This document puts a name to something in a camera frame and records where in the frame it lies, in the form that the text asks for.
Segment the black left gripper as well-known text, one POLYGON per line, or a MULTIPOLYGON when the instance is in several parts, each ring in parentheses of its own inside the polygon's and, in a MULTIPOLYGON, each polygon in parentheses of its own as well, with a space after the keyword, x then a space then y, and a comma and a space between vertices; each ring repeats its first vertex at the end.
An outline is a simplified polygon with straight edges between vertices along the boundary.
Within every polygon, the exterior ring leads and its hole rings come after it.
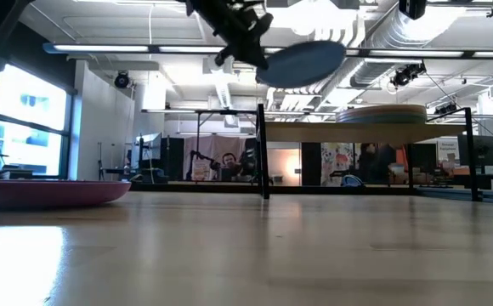
POLYGON ((185 0, 186 14, 197 13, 212 27, 214 36, 229 44, 216 54, 217 66, 233 55, 236 60, 267 70, 269 64, 260 39, 274 16, 257 13, 255 7, 263 4, 264 0, 185 0))

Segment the black track light cluster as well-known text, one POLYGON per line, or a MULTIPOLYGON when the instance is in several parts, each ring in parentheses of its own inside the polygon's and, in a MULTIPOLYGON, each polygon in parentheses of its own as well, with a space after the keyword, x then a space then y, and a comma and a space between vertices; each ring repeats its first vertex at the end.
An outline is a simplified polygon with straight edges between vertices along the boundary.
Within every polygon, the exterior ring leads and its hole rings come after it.
POLYGON ((452 111, 456 111, 458 106, 455 102, 448 102, 442 105, 438 105, 435 107, 434 114, 435 115, 444 115, 450 113, 452 111))

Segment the blue white bag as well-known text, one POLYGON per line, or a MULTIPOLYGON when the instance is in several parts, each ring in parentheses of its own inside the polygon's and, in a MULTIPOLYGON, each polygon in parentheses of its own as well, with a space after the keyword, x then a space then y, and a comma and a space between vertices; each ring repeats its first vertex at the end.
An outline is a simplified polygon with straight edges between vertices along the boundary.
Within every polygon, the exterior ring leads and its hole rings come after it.
POLYGON ((365 185, 359 177, 353 174, 346 174, 342 177, 341 186, 354 188, 354 187, 364 187, 365 185))

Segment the blue plastic plate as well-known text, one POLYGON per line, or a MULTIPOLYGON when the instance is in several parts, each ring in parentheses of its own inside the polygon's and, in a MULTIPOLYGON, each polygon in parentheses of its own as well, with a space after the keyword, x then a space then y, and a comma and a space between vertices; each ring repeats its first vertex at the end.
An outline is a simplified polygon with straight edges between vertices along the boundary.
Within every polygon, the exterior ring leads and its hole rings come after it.
POLYGON ((340 42, 301 42, 267 58, 266 69, 257 68, 256 81, 273 88, 300 88, 330 76, 344 62, 347 47, 340 42))

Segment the large window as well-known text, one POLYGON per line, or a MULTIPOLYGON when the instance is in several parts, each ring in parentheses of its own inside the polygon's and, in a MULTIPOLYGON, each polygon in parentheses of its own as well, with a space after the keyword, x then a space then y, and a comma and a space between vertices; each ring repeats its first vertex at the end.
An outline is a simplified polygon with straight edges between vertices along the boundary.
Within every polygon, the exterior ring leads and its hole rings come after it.
POLYGON ((70 121, 71 95, 63 88, 15 65, 0 71, 0 169, 64 177, 70 121))

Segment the light teal plastic plate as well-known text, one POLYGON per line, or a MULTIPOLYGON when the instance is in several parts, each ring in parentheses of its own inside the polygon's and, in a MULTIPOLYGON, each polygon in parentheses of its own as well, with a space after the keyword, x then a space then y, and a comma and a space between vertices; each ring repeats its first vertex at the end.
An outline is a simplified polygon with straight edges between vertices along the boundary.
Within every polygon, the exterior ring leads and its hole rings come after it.
POLYGON ((350 117, 350 118, 339 118, 337 122, 339 123, 411 123, 411 124, 423 124, 426 122, 426 118, 422 116, 366 116, 366 117, 350 117))

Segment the black metal table frame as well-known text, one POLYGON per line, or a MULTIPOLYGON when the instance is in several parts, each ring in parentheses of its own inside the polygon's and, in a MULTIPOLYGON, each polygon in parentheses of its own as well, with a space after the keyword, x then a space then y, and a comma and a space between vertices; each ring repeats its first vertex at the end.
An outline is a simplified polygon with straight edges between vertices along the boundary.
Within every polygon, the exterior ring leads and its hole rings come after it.
MULTIPOLYGON (((231 193, 261 195, 257 185, 249 184, 141 184, 132 183, 130 191, 231 193)), ((471 191, 428 187, 321 187, 270 186, 271 195, 340 195, 340 196, 424 196, 446 200, 471 201, 471 191)), ((479 190, 479 201, 493 203, 493 191, 479 190)))

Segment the black beam with light strips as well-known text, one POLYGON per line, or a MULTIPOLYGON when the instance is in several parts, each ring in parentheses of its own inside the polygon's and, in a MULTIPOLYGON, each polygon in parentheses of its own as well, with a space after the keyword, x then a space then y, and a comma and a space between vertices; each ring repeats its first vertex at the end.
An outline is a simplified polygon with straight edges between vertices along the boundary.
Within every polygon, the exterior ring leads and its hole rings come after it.
MULTIPOLYGON (((436 60, 493 60, 493 49, 430 48, 346 48, 337 42, 302 42, 302 45, 338 45, 337 50, 351 58, 398 58, 436 60)), ((48 54, 217 54, 222 46, 181 45, 98 45, 44 43, 48 54)))

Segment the wooden shelf with black legs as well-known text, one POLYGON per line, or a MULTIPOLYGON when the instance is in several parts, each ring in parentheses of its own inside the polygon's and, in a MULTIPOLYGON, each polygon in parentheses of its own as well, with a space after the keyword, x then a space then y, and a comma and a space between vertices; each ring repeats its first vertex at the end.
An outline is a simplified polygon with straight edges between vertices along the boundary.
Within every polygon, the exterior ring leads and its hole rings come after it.
POLYGON ((476 154, 473 148, 473 116, 470 108, 461 108, 463 125, 441 124, 433 118, 424 123, 361 123, 361 122, 266 122, 264 106, 258 105, 256 115, 256 139, 258 153, 258 188, 260 195, 268 200, 269 158, 268 142, 320 142, 320 143, 387 143, 405 145, 407 164, 412 166, 412 145, 416 142, 442 136, 465 135, 466 156, 469 160, 470 195, 479 200, 476 173, 476 154))

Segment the black computer monitor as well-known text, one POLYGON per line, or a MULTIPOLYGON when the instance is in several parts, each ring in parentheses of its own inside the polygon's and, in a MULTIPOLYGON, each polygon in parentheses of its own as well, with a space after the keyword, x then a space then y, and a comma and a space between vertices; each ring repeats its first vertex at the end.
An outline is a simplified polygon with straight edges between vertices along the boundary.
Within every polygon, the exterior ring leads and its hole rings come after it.
POLYGON ((458 153, 461 166, 469 165, 469 153, 475 156, 475 165, 477 167, 493 166, 493 137, 491 136, 473 136, 473 148, 469 150, 468 137, 458 135, 458 153))

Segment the person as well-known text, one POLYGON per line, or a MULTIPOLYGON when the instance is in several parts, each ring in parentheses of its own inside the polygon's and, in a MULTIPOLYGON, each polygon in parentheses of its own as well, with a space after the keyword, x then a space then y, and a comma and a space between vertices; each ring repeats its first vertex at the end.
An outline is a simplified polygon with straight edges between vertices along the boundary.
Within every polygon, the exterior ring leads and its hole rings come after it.
POLYGON ((365 183, 376 183, 382 180, 377 147, 373 143, 360 145, 359 175, 365 183))
POLYGON ((224 182, 233 181, 242 170, 241 164, 233 153, 225 153, 222 157, 221 179, 224 182))

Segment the orange cloth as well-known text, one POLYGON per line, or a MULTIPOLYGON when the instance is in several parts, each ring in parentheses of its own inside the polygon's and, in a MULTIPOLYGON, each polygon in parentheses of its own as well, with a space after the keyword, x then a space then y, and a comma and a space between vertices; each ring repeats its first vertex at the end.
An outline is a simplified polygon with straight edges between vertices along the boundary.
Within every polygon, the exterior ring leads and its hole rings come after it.
POLYGON ((396 163, 404 168, 404 171, 408 171, 407 150, 404 145, 396 150, 396 163))

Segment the beige curtain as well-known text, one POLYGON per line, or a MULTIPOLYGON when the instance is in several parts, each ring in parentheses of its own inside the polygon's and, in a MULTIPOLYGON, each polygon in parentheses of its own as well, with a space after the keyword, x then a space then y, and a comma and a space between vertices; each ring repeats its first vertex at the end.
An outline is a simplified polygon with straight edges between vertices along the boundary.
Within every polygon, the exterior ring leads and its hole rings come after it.
MULTIPOLYGON (((241 164, 241 156, 247 149, 247 139, 230 137, 230 136, 220 136, 220 135, 210 135, 210 136, 200 136, 199 140, 199 153, 201 158, 211 162, 211 179, 208 181, 220 181, 221 179, 221 167, 222 167, 222 157, 225 153, 233 153, 237 161, 241 164)), ((190 163, 189 154, 193 155, 194 149, 196 147, 196 137, 189 137, 184 139, 184 180, 188 180, 187 167, 190 163)))

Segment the white printed sign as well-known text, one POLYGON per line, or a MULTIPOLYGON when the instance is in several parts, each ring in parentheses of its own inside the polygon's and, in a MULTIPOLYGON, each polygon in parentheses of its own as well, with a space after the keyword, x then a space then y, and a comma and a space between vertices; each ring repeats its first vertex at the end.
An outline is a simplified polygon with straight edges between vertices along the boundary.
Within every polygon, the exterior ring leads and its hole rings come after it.
POLYGON ((192 162, 191 179, 193 181, 208 181, 211 179, 211 162, 205 159, 195 159, 192 162))

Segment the black cabinet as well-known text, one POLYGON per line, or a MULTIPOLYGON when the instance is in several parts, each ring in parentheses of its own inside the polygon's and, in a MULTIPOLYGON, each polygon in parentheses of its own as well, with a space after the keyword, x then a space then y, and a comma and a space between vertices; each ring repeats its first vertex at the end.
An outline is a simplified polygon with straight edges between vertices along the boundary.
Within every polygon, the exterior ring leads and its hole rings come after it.
POLYGON ((161 166, 170 181, 183 179, 183 139, 166 137, 161 141, 161 166))

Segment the silver ventilation duct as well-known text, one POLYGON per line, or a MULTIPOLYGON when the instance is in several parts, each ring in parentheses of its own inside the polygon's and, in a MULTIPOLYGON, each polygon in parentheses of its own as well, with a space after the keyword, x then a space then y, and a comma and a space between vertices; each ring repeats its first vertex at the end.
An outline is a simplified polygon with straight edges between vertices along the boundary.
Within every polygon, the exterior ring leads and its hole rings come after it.
MULTIPOLYGON (((411 19, 394 8, 382 24, 365 40, 363 48, 425 48, 444 33, 463 15, 467 3, 473 0, 428 0, 450 3, 450 6, 427 6, 422 17, 411 19)), ((351 58, 355 73, 350 77, 352 87, 366 88, 389 71, 389 63, 368 63, 365 59, 351 58)))

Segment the black metal rack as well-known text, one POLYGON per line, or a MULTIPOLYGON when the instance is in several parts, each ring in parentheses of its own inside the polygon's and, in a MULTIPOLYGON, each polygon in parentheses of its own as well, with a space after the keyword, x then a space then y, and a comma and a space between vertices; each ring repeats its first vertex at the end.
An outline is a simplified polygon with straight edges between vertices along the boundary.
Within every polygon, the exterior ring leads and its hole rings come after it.
POLYGON ((242 133, 242 132, 230 132, 230 131, 223 131, 223 132, 202 132, 201 127, 203 124, 208 121, 213 115, 219 115, 219 116, 234 116, 234 117, 239 117, 239 116, 244 116, 246 119, 250 120, 250 115, 256 116, 258 112, 256 110, 233 110, 233 109, 209 109, 209 110, 204 110, 204 109, 199 109, 199 110, 193 110, 193 109, 164 109, 164 110, 148 110, 148 109, 142 109, 142 113, 149 113, 149 114, 164 114, 164 115, 169 115, 169 114, 195 114, 196 115, 196 122, 195 122, 195 131, 182 131, 180 128, 180 124, 178 124, 177 127, 177 132, 176 134, 178 135, 194 135, 195 136, 195 149, 194 149, 194 154, 191 155, 189 154, 190 158, 190 163, 189 166, 187 167, 187 176, 186 178, 188 180, 192 179, 192 173, 193 173, 193 158, 201 158, 201 156, 198 155, 199 153, 199 140, 200 136, 203 135, 220 135, 220 136, 232 136, 232 137, 250 137, 250 138, 256 138, 257 137, 257 132, 259 128, 259 123, 255 122, 254 123, 254 128, 250 133, 242 133))

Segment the white wall poster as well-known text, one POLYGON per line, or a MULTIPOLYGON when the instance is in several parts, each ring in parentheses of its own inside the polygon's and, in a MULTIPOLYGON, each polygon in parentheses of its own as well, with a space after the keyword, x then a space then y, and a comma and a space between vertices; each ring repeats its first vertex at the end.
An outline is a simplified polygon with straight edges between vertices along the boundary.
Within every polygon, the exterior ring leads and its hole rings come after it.
POLYGON ((445 167, 460 165, 460 154, 456 140, 438 141, 437 151, 438 162, 445 167))

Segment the magenta plastic plate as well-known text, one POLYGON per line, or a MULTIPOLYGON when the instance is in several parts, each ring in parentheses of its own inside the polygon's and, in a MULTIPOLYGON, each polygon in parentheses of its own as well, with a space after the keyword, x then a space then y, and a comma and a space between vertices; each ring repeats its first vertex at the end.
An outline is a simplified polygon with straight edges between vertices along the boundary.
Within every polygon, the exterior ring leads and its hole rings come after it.
POLYGON ((0 209, 89 207, 115 201, 130 182, 0 179, 0 209))

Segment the floral patterned cloth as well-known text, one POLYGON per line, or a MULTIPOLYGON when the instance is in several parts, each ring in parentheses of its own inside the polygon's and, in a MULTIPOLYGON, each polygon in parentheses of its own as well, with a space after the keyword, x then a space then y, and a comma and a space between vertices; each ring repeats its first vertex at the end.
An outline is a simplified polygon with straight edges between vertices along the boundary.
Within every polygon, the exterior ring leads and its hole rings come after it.
POLYGON ((322 143, 321 178, 322 186, 340 186, 343 171, 348 171, 353 164, 353 145, 350 143, 322 143))

